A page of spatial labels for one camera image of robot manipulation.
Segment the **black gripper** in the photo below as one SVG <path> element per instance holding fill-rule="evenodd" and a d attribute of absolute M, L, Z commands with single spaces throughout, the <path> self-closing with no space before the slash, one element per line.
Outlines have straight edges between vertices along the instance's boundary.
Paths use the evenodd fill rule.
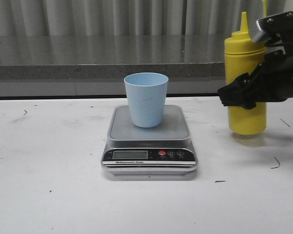
<path fill-rule="evenodd" d="M 225 107 L 236 106 L 253 109 L 256 102 L 282 102 L 293 98 L 293 31 L 280 33 L 265 43 L 267 47 L 283 47 L 265 55 L 265 62 L 255 76 L 254 101 L 245 94 L 250 82 L 250 75 L 244 73 L 232 83 L 218 90 L 219 98 Z"/>

